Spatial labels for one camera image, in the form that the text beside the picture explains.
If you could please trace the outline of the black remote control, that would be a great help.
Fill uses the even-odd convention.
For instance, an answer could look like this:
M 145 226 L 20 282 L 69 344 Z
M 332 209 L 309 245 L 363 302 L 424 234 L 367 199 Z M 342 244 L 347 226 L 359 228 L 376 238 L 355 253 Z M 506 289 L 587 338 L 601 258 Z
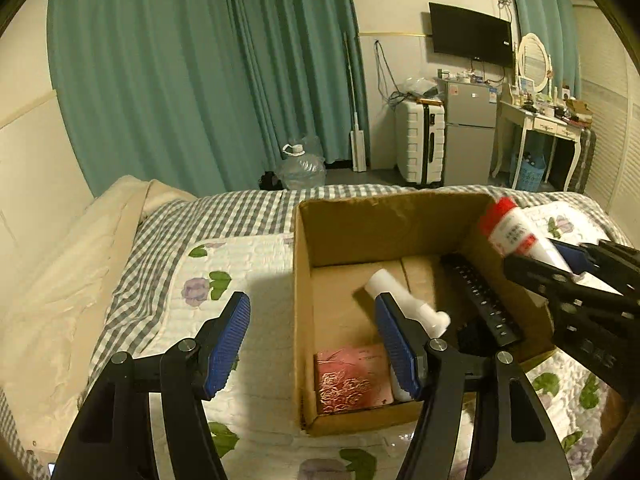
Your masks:
M 472 263 L 452 252 L 440 257 L 454 290 L 460 292 L 462 304 L 471 317 L 457 329 L 461 351 L 477 356 L 508 350 L 523 340 L 520 326 L 515 323 L 497 293 Z

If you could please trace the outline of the white bottle red label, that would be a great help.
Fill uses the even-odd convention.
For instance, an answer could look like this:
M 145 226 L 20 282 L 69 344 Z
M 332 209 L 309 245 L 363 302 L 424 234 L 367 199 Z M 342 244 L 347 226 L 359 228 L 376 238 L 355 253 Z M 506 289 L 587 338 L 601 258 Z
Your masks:
M 478 222 L 480 232 L 501 257 L 527 256 L 575 275 L 579 285 L 614 292 L 588 269 L 582 243 L 608 240 L 583 212 L 565 202 L 521 208 L 509 197 L 489 206 Z

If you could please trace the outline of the white handheld device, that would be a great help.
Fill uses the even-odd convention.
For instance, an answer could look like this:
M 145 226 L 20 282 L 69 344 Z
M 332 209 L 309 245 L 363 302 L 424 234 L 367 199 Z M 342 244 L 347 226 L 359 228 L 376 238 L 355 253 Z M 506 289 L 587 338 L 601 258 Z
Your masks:
M 375 302 L 375 323 L 393 371 L 394 398 L 419 400 L 427 384 L 425 345 L 446 332 L 450 316 L 412 296 L 385 269 L 376 271 L 364 289 Z

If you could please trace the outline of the blue laundry basket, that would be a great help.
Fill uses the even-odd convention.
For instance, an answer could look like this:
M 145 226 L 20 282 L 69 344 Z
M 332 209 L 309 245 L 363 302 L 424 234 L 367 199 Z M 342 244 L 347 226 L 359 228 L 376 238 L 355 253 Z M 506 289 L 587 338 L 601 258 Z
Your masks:
M 513 183 L 514 180 L 518 180 L 515 187 L 517 190 L 537 192 L 540 188 L 542 177 L 547 169 L 544 155 L 541 153 L 532 154 L 525 152 L 518 177 L 515 177 L 516 156 L 518 156 L 518 154 L 515 152 L 511 155 L 510 183 Z

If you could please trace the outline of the white floral quilt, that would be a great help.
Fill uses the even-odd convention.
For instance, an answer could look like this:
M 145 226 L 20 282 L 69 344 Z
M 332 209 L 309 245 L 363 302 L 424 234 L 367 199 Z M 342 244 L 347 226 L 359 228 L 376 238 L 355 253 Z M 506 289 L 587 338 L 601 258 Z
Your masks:
M 294 414 L 315 437 L 354 434 L 416 417 L 418 407 L 381 408 L 371 413 L 323 415 L 316 400 L 316 356 L 320 351 L 359 347 L 378 340 L 373 302 L 364 284 L 387 269 L 409 289 L 450 315 L 453 326 L 471 316 L 454 299 L 439 259 L 450 252 L 468 258 L 496 290 L 524 338 L 516 358 L 534 374 L 555 374 L 567 426 L 561 437 L 577 479 L 590 474 L 604 440 L 601 419 L 608 389 L 551 343 L 547 312 L 503 275 L 500 259 L 480 230 L 500 193 L 480 191 L 398 193 L 357 196 L 346 188 L 269 195 L 259 210 L 246 193 L 199 200 L 172 200 L 147 214 L 107 315 L 94 360 L 103 365 L 119 349 L 149 349 L 171 329 L 169 297 L 188 264 L 218 271 L 235 237 L 292 234 L 291 255 L 282 260 L 283 282 L 262 280 L 252 299 L 257 318 L 241 356 L 245 378 L 278 375 L 294 385 Z

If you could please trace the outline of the white dressing table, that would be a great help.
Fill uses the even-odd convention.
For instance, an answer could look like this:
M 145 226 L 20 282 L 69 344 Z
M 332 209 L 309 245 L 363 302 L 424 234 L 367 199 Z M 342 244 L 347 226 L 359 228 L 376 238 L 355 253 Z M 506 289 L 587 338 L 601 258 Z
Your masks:
M 518 184 L 526 148 L 533 152 L 541 152 L 544 155 L 546 160 L 544 180 L 548 181 L 558 143 L 560 141 L 570 142 L 574 148 L 573 158 L 566 170 L 562 186 L 562 190 L 567 192 L 570 180 L 574 176 L 582 154 L 583 131 L 584 128 L 574 124 L 574 122 L 548 117 L 545 114 L 533 113 L 529 110 L 524 110 L 524 108 L 502 102 L 497 108 L 495 156 L 492 162 L 494 166 L 490 175 L 496 178 L 502 170 L 504 156 L 508 151 L 509 133 L 512 133 L 513 136 L 511 148 L 516 151 L 516 167 L 511 188 L 516 188 Z

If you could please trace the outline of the white louvred wardrobe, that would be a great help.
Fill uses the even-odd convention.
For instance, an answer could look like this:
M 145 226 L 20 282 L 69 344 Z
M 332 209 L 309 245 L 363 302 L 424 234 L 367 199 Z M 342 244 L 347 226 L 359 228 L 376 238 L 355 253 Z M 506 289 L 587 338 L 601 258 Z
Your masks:
M 639 243 L 639 72 L 605 15 L 575 6 L 582 99 L 597 136 L 586 193 Z

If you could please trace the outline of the silver mini fridge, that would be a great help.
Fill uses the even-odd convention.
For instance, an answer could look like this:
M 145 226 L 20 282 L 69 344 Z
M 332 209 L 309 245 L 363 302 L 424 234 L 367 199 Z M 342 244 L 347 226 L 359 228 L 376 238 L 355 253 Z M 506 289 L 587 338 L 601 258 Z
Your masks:
M 496 134 L 498 91 L 488 84 L 439 83 L 445 107 L 444 185 L 485 185 Z

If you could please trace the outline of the brown cardboard box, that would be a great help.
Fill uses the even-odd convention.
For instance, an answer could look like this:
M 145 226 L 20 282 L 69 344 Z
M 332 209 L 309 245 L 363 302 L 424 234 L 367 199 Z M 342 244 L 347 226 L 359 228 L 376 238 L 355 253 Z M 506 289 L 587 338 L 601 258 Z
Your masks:
M 382 292 L 430 334 L 442 328 L 455 346 L 458 331 L 478 312 L 442 266 L 444 255 L 462 255 L 497 294 L 521 332 L 510 351 L 524 370 L 552 355 L 547 309 L 506 279 L 501 256 L 480 230 L 480 218 L 494 203 L 484 191 L 425 191 L 304 200 L 296 207 L 294 402 L 307 434 L 356 434 L 418 417 L 416 401 L 322 413 L 316 359 L 323 351 L 380 342 L 375 299 Z

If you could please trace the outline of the white suitcase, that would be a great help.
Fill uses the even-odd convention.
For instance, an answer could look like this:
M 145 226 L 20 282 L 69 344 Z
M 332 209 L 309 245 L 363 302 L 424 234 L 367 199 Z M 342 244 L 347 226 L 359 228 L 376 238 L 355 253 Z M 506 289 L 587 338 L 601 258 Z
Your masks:
M 445 107 L 439 100 L 404 101 L 395 108 L 396 166 L 410 184 L 442 184 Z

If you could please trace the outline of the white oval vanity mirror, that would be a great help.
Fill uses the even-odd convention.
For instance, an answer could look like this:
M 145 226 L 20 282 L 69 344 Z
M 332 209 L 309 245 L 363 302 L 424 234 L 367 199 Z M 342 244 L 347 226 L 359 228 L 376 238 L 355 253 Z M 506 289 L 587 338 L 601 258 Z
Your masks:
M 521 91 L 535 94 L 548 87 L 552 74 L 551 60 L 536 34 L 529 32 L 521 38 L 515 61 L 516 79 Z

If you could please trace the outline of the grey checked bed sheet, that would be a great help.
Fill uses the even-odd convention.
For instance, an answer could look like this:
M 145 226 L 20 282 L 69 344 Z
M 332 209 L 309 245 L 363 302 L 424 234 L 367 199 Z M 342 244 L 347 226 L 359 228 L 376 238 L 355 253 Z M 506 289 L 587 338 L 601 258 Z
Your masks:
M 189 304 L 183 285 L 200 278 L 207 263 L 231 273 L 232 285 L 276 278 L 280 287 L 257 308 L 250 348 L 242 366 L 264 364 L 267 347 L 259 336 L 283 332 L 291 321 L 293 222 L 296 206 L 311 198 L 386 195 L 386 185 L 330 185 L 305 191 L 241 191 L 187 200 L 173 198 L 150 207 L 132 242 L 129 258 L 107 301 L 106 324 L 90 346 L 90 364 L 80 378 L 96 377 L 106 356 L 160 349 L 188 324 L 215 312 L 212 300 Z M 268 410 L 250 418 L 253 396 L 235 373 L 221 399 L 206 408 L 209 427 L 224 466 L 235 479 L 388 479 L 399 458 L 390 432 L 355 437 L 304 437 L 285 414 L 292 372 L 281 364 L 279 387 Z M 602 380 L 558 352 L 530 373 L 565 448 L 572 475 L 583 479 L 614 434 L 626 408 Z

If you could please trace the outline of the white flat mop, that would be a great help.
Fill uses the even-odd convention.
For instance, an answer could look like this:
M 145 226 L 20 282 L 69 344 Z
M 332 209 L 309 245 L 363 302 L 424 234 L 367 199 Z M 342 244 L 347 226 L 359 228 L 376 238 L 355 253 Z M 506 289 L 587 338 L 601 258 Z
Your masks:
M 350 148 L 352 149 L 352 171 L 360 174 L 360 172 L 367 171 L 366 144 L 364 144 L 364 133 L 359 123 L 355 79 L 354 73 L 352 72 L 352 62 L 350 62 L 350 51 L 346 34 L 343 34 L 343 44 L 349 81 L 350 106 L 352 107 L 352 130 L 350 130 L 349 133 Z

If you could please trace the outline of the green curtain right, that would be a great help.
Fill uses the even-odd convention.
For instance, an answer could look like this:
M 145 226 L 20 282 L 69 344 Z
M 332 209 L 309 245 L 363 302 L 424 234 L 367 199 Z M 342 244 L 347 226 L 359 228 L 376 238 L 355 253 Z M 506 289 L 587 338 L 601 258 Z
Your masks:
M 570 0 L 514 0 L 522 36 L 536 34 L 550 55 L 553 84 L 582 93 L 576 18 Z

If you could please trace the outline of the green curtain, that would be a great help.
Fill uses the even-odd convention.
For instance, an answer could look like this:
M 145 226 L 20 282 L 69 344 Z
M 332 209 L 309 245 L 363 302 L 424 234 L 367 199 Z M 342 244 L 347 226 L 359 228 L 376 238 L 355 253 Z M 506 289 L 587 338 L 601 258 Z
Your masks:
M 536 34 L 550 55 L 553 84 L 582 93 L 576 18 L 570 0 L 514 0 L 522 36 Z
M 366 92 L 352 0 L 49 0 L 48 55 L 94 194 L 118 178 L 256 188 L 285 143 L 349 155 Z

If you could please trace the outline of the clear water jug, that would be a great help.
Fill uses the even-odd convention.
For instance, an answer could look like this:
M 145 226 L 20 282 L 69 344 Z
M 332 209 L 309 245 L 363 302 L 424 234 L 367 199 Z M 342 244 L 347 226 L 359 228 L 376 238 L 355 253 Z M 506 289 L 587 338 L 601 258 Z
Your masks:
M 326 160 L 318 136 L 308 134 L 285 144 L 276 175 L 290 191 L 321 188 L 326 184 Z

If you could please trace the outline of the green curtain left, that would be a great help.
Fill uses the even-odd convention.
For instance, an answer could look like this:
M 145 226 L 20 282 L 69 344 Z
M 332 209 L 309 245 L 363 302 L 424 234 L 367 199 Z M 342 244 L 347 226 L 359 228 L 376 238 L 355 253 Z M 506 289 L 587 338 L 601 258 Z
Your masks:
M 256 188 L 285 143 L 349 155 L 366 92 L 352 0 L 49 0 L 48 55 L 94 194 L 118 178 Z

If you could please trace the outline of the black wall television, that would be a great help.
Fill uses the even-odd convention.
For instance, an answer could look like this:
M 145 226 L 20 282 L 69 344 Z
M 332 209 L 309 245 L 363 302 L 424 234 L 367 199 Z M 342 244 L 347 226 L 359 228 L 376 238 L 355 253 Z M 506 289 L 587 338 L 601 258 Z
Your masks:
M 441 3 L 430 3 L 435 53 L 460 56 L 504 68 L 514 65 L 508 21 Z

